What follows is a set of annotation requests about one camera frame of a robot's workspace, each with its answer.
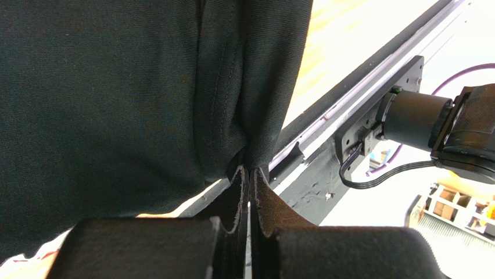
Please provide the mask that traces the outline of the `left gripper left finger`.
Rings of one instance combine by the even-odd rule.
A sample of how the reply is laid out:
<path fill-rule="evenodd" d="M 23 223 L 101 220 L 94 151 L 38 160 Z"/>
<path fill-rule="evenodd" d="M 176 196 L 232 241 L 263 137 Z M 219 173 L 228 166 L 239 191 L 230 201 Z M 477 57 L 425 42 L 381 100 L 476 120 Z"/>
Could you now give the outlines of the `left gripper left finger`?
<path fill-rule="evenodd" d="M 214 224 L 210 278 L 243 278 L 248 232 L 249 172 L 238 166 L 229 187 L 201 211 Z"/>

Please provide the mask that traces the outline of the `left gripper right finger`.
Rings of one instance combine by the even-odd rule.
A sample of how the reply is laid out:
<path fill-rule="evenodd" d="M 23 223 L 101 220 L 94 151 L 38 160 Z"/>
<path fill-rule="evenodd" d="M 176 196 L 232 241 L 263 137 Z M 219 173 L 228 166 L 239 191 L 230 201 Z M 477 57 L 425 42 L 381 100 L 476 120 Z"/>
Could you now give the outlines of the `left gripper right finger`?
<path fill-rule="evenodd" d="M 271 188 L 261 168 L 250 171 L 250 228 L 253 278 L 281 278 L 287 232 L 315 224 L 295 212 Z"/>

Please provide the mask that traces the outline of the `black t shirt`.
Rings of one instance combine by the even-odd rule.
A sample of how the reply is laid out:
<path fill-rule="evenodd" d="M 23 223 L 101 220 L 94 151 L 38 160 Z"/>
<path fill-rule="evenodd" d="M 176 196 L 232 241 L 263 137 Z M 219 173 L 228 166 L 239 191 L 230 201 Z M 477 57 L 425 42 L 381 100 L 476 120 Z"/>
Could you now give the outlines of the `black t shirt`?
<path fill-rule="evenodd" d="M 311 1 L 2 1 L 1 260 L 264 167 Z"/>

